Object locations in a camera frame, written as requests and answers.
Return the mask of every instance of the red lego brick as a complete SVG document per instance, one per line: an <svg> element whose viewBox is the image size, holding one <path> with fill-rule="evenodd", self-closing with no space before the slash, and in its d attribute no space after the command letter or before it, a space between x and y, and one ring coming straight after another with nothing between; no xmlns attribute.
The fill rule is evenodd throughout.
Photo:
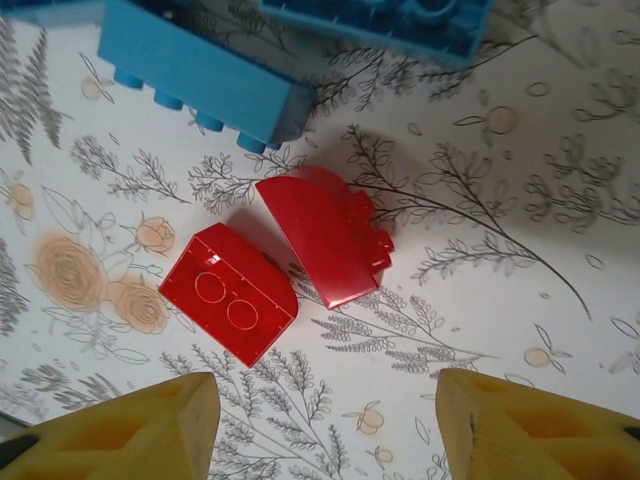
<svg viewBox="0 0 640 480"><path fill-rule="evenodd" d="M159 290L248 367L298 314L287 277L222 223L191 239Z"/></svg>
<svg viewBox="0 0 640 480"><path fill-rule="evenodd" d="M380 286L394 247L370 225L374 207L365 192L313 166L262 180L257 189L327 308Z"/></svg>

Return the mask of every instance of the black stem line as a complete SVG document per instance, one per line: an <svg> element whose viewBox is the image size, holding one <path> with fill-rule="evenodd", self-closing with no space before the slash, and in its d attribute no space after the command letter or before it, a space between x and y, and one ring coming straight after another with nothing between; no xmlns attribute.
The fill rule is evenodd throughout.
<svg viewBox="0 0 640 480"><path fill-rule="evenodd" d="M517 245L518 247L522 248L522 250L524 250L525 252L527 252L528 254L531 255L531 258L535 259L537 262L541 263L542 265L544 265L545 267L547 267L548 270L550 270L556 277L558 277L562 283L564 283L569 290L571 290L571 292L573 292L573 294L576 296L576 298L578 299L578 301L580 302L580 304L582 305L583 310L585 311L585 313L587 314L587 318L589 318L590 321L593 321L593 318L591 316L591 311L589 310L589 307L587 306L586 302L584 301L584 299L582 298L582 295L580 295L580 293L578 292L578 290L571 284L571 282L564 276L562 275L562 273L560 273L553 265L551 265L549 262L547 262L545 259L543 259L540 255L538 255L537 253L535 253L533 250L531 250L529 247L527 247L526 245L524 245L522 242L514 239L511 235L509 235L506 232L501 231L500 229L495 228L495 226L488 224L486 222L483 222L482 220L473 217L472 215L469 215L468 213L455 209L453 207L450 207L449 205L446 205L444 203L438 202L436 200L432 200L432 199L428 199L428 198L424 198L421 197L419 195L416 195L414 193L410 193L410 192L405 192L403 190L398 190L396 188L388 188L388 187L377 187L377 186L370 186L370 185L361 185L358 183L349 183L350 186L354 186L357 188L363 188L363 189L370 189L370 190L378 190L378 191L382 191L382 192L387 192L387 193L393 193L395 195L404 195L406 197L412 198L414 200L418 200L418 201L422 201L422 202L427 202L430 205L436 206L442 210L446 210L448 212L452 212L455 213L456 215L461 215L465 218L467 218L468 220L471 220L472 222L477 223L478 225L480 225L481 227L486 228L487 230L500 235L501 237L503 237L505 240L509 240L510 242L512 242L514 245Z"/></svg>
<svg viewBox="0 0 640 480"><path fill-rule="evenodd" d="M313 468L314 470L319 471L320 473L322 473L325 476L328 476L326 474L326 472L324 470L322 470L320 467L318 467L317 465L313 464L312 462L310 462L309 460L307 460L306 458L304 458L302 455L297 454L296 452L294 452L293 450L291 450L289 447L287 447L286 445L283 445L282 443L278 442L275 438L271 437L270 435L267 435L266 433L256 429L256 428L252 428L251 425L249 425L247 422L245 422L244 420L242 420L240 417L237 417L236 415L234 415L233 413L231 413L229 410L225 409L225 408L221 408L221 410L226 414L229 415L230 417L232 417L233 419L235 419L237 422L242 423L244 426L251 428L254 432L256 432L258 435L264 437L265 439L269 440L270 442L273 442L275 445L278 445L280 448L282 448L283 450L286 450L287 452L289 452L290 454L292 454L296 459L303 461L304 463L306 463L307 465L309 465L311 468Z"/></svg>
<svg viewBox="0 0 640 480"><path fill-rule="evenodd" d="M453 176L454 178L456 178L458 180L458 183L460 184L460 186L462 188L464 188L467 193L470 195L471 198L468 197L463 197L465 200L469 200L472 201L473 203L475 203L478 207L480 207L480 209L482 210L482 212L487 216L487 218L491 221L491 223L496 227L496 229L498 229L500 231L500 233L503 236L506 236L506 232L504 231L504 229L500 226L500 224L498 223L498 221L493 217L493 215L491 215L491 213L489 212L489 210L487 209L487 207L484 205L484 203L482 203L482 201L480 200L480 198L478 197L478 195L476 195L471 188L469 187L468 183L466 181L464 181L464 179L462 178L462 175L460 175L460 172L458 172L458 169L455 167L455 165L453 164L453 161L451 159L451 155L449 155L449 153L447 152L447 162L449 163L449 167L453 170Z"/></svg>
<svg viewBox="0 0 640 480"><path fill-rule="evenodd" d="M524 30L525 32L529 33L530 35L535 36L538 40L540 40L542 43L544 43L547 47L551 48L553 51L555 51L557 54L559 54L560 56L562 56L565 60L568 60L574 67L579 68L580 70L584 70L584 65L582 65L582 63L577 60L573 55L571 55L569 52L567 52L566 50L564 50L560 44L557 42L557 40L555 40L555 35L553 34L552 30L551 30L551 26L549 25L549 21L546 18L546 7L541 5L540 6L540 10L539 10L539 19L540 19L540 23L542 25L543 30L545 30L545 33L547 35L550 35L552 38L546 38L540 34L537 34L531 27L526 27L520 23L518 23L517 21L515 21L509 14L507 14L506 12L504 12L503 10L501 10L500 8L494 7L493 8L493 13L502 18L503 20L511 23L512 25L515 25L516 27Z"/></svg>
<svg viewBox="0 0 640 480"><path fill-rule="evenodd" d="M218 12L215 12L209 8L207 8L206 4L200 0L196 0L196 5L198 5L202 10L204 10L208 15L211 15L212 17L218 19L218 20L223 20L225 22L228 22L229 24L231 24L232 26L239 28L241 30L241 32L238 32L239 34L244 34L246 36L250 36L253 35L254 37L260 39L261 41L265 42L268 45L271 45L272 47L277 48L278 50L282 51L283 53L286 53L287 55L289 55L292 58L295 58L296 60L299 60L300 57L298 57L296 54L294 54L293 52L291 52L288 48L286 48L284 46L284 43L282 42L281 38L278 38L277 42L274 42L273 40L270 40L268 38L266 38L265 36L263 36L262 34L256 32L255 30L251 30L249 28L247 28L245 25L243 25L241 22L236 21L235 18L231 17L226 17Z"/></svg>
<svg viewBox="0 0 640 480"><path fill-rule="evenodd" d="M249 414L247 413L247 409L244 404L244 398L242 398L242 395L240 394L240 389L238 389L238 386L236 385L236 381L233 379L233 377L231 377L231 385L233 385L233 389L236 391L236 395L238 395L238 400L240 401L240 408L244 412L244 416L247 417L247 422L249 422L249 425L251 425L251 427L253 428L253 422L251 421L251 419L249 418Z"/></svg>
<svg viewBox="0 0 640 480"><path fill-rule="evenodd" d="M167 190L165 190L165 189L159 189L159 188L151 187L151 186L147 185L146 183L141 183L141 182L140 182L140 180L138 180L137 178L132 178L132 177L130 177L129 175L126 175L126 174L124 174L124 173L122 173L122 172L119 172L119 171L118 171L117 169L115 169L115 168L111 168L111 167L106 166L106 165L105 165L105 168L106 168L109 172L113 173L113 174L114 174L114 175L116 175L116 176L119 176L119 177L121 177L121 178L127 179L127 180L129 180L129 181L131 181L131 182L134 182L135 184L137 184L137 185L139 185L140 187L142 187L142 189L143 189L143 190L149 190L149 191L151 191L151 192L159 193L160 195L164 195L165 197L173 198L174 200L177 200L177 201L178 201L178 202L180 202L180 203L189 203L189 204L191 203L191 202L189 202L189 201L187 201L187 200L183 200L183 199L181 199L180 197L176 196L176 195L175 195L173 192L171 192L170 190L167 192Z"/></svg>
<svg viewBox="0 0 640 480"><path fill-rule="evenodd" d="M256 442L255 440L253 441L253 444L254 444L256 447L258 447L258 448L260 448L260 449L264 450L265 452L270 453L271 455L273 455L273 456L274 456L273 458L280 458L280 459L282 459L282 460L283 460L283 459L285 459L285 458L295 458L295 457L281 457L281 456L279 456L276 452L274 452L273 450L268 449L267 447L265 447L264 445L262 445L262 444L260 444L260 443Z"/></svg>
<svg viewBox="0 0 640 480"><path fill-rule="evenodd" d="M275 463L275 462L276 462L276 460L271 460L271 461L269 461L269 462L265 465L265 468L266 468L266 467L268 467L270 464ZM226 477L230 478L230 477L231 477L231 476L233 476L233 475L237 475L237 474L239 474L239 473L246 472L247 470L249 470L251 467L253 467L254 465L256 465L256 464L258 464L258 463L261 463L261 461L260 461L260 460L256 460L255 462L250 463L249 465L245 465L245 466L244 466L244 467L242 467L240 470L236 470L235 472L231 472L231 473L227 473L227 472L225 472L224 474L225 474L225 476L226 476Z"/></svg>
<svg viewBox="0 0 640 480"><path fill-rule="evenodd" d="M363 105L367 106L371 103L371 97L373 96L374 90L377 88L378 79L380 78L380 67L382 66L382 62L384 61L383 55L380 55L375 62L369 64L370 67L374 67L373 79L371 80L372 86L371 89L364 94L365 101Z"/></svg>
<svg viewBox="0 0 640 480"><path fill-rule="evenodd" d="M389 307L391 310L393 310L394 312L399 313L400 315L402 315L403 317L405 317L407 320L410 320L411 323L413 323L414 327L419 328L420 330L422 330L425 335L427 335L428 337L431 337L431 330L427 331L423 325L420 325L420 322L416 322L413 318L411 318L409 315L407 315L406 313L404 313L402 310L400 310L399 308L392 307L391 305L389 305L388 303L384 303L384 302L380 302L382 305L386 305L387 307Z"/></svg>
<svg viewBox="0 0 640 480"><path fill-rule="evenodd" d="M321 303L321 302L319 302L319 301L317 301L317 300L315 300L315 299L313 299L311 297L308 297L306 295L302 295L299 292L298 292L298 295L299 295L300 298L305 299L305 300L309 300L309 301L311 301L311 302L313 302L313 303L315 303L317 305L324 305L323 303ZM342 315L343 317L351 318L352 320L356 320L358 322L361 322L361 323L363 323L365 325L368 325L371 328L376 328L378 330L382 330L383 332L391 334L391 335L385 336L385 337L367 337L367 336L362 335L362 334L354 334L354 335L360 335L360 336L363 336L365 338L402 338L402 339L405 339L405 340L411 340L411 341L416 342L416 343L421 343L422 345L428 345L430 347L445 347L445 348L448 348L450 350L454 350L456 352L466 353L468 355L477 355L477 356L482 357L482 358L495 358L495 359L500 358L500 357L495 357L493 355L486 355L484 353L479 353L479 352L474 352L474 351L471 351L471 350L464 350L462 348L452 347L452 346L444 343L443 341L438 340L437 338L435 338L431 334L428 334L428 336L429 336L430 339L433 340L432 342L429 342L427 340L423 340L421 338L414 338L414 337L411 337L409 335L399 334L398 332L395 332L393 330L389 330L389 329L387 329L385 327L381 327L380 325L376 325L374 323L367 322L366 320L362 320L361 318L358 318L358 317L356 317L354 315L351 315L349 313L345 313L345 311L343 309L341 309L341 308L337 308L335 311L340 313L340 315Z"/></svg>
<svg viewBox="0 0 640 480"><path fill-rule="evenodd" d="M340 470L338 469L338 466L334 463L333 459L331 458L331 455L329 455L329 451L327 450L327 447L324 446L324 444L322 443L322 440L320 440L320 437L318 436L318 434L316 433L315 429L311 426L311 419L307 419L303 414L302 411L300 410L300 408L298 407L298 405L296 404L296 402L293 401L293 398L291 397L291 395L289 394L289 392L280 384L279 381L276 380L276 385L278 385L278 387L280 387L280 390L282 390L282 393L284 393L287 398L289 399L289 401L291 402L291 404L293 405L293 407L296 409L296 411L298 412L298 414L300 415L300 417L302 417L302 419L305 421L305 423L307 424L307 426L309 427L309 430L311 430L311 433L313 433L313 436L315 437L316 442L318 442L318 445L320 445L320 448L322 448L322 450L324 450L324 453L327 454L327 458L329 459L329 461L331 463L333 463L333 466L336 468L336 471L338 473L338 477L342 480L342 474L340 473ZM291 416L289 414L287 414L289 416L289 419L296 423L297 422L291 418Z"/></svg>
<svg viewBox="0 0 640 480"><path fill-rule="evenodd" d="M340 55L342 55L343 53L338 53L338 54L332 55L331 57L333 57L333 58L337 58L337 57L339 57ZM341 92L342 90L344 90L345 88L347 88L347 87L349 86L349 84L351 83L351 81L352 81L354 78L356 78L356 77L357 77L358 75L360 75L362 72L364 72L364 71L368 70L369 68L371 68L371 66L372 66L374 63L376 63L376 62L380 61L380 60L382 59L382 57L384 57L384 54L385 54L385 53L386 53L386 50L381 50L381 51L380 51L380 53L379 53L379 54L378 54L378 55L377 55L373 60L371 60L370 62L366 62L366 64L365 64L365 66L364 66L364 67L362 67L362 68L360 68L360 69L356 70L356 71L355 71L354 73L352 73L351 75L349 75L349 76L346 76L346 77L342 78L339 82L331 82L330 84L317 85L317 86L316 86L316 88L322 89L322 88L326 88L326 87L327 87L327 85L331 85L331 84L338 85L338 84L340 84L340 86L339 86L338 88L334 89L334 90L331 92L331 95L327 96L327 98L323 98L320 102L318 102L318 105L324 105L324 104L326 104L327 102L330 102L331 100L333 100L335 97L337 97L337 96L340 94L340 92Z"/></svg>
<svg viewBox="0 0 640 480"><path fill-rule="evenodd" d="M616 200L615 195L610 194L610 200ZM564 200L555 198L555 197L548 197L548 200L553 204L553 205L557 205L560 207L564 207L566 202ZM585 218L590 216L591 214L596 214L598 217L603 218L605 220L608 220L610 222L614 222L617 223L619 225L625 225L625 226L629 226L629 227L633 227L636 226L638 224L640 224L640 216L633 215L630 212L627 212L626 210L618 210L619 213L624 214L625 218L621 218L619 216L617 216L615 213L612 212L606 212L604 210L594 210L592 208L574 208L573 209L574 212L579 212L579 213L583 213L584 216L581 218ZM575 217L571 217L574 218L576 221L581 220L581 218L575 218Z"/></svg>

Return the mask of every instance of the floral background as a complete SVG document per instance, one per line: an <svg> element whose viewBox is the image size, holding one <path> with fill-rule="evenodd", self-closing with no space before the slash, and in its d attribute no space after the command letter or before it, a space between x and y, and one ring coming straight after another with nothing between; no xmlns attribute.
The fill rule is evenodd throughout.
<svg viewBox="0 0 640 480"><path fill-rule="evenodd" d="M498 0L472 66L277 24L193 26L315 85L299 141L249 154L111 80L99 26L0 19L0 409L27 422L191 371L223 417L212 479L450 478L438 372L640 416L640 2ZM327 311L255 184L327 166L394 237L376 293ZM217 221L289 272L300 314L247 370L157 287Z"/></svg>

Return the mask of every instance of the blue lego brick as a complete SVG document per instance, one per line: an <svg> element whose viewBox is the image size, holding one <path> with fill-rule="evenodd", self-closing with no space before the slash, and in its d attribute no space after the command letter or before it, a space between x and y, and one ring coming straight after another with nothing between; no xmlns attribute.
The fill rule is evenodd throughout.
<svg viewBox="0 0 640 480"><path fill-rule="evenodd" d="M107 0L98 56L116 67L114 80L146 83L172 110L197 110L198 125L238 130L238 145L255 153L299 138L315 89L260 66L181 26L186 11Z"/></svg>
<svg viewBox="0 0 640 480"><path fill-rule="evenodd" d="M0 14L45 28L99 23L104 0L0 0Z"/></svg>
<svg viewBox="0 0 640 480"><path fill-rule="evenodd" d="M469 65L494 0L262 0L274 18L447 65Z"/></svg>

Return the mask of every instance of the peach rose drawing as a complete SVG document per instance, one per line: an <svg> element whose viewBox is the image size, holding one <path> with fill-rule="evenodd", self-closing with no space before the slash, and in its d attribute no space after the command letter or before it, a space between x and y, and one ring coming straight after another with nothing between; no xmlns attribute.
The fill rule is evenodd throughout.
<svg viewBox="0 0 640 480"><path fill-rule="evenodd" d="M40 288L58 305L72 312L92 312L106 298L107 275L85 247L67 237L43 241L28 267Z"/></svg>
<svg viewBox="0 0 640 480"><path fill-rule="evenodd" d="M173 247L175 232L173 227L162 217L142 220L135 232L138 245L148 252L164 254Z"/></svg>
<svg viewBox="0 0 640 480"><path fill-rule="evenodd" d="M167 326L170 313L155 288L139 282L114 282L107 287L109 300L125 322L142 333L158 334Z"/></svg>

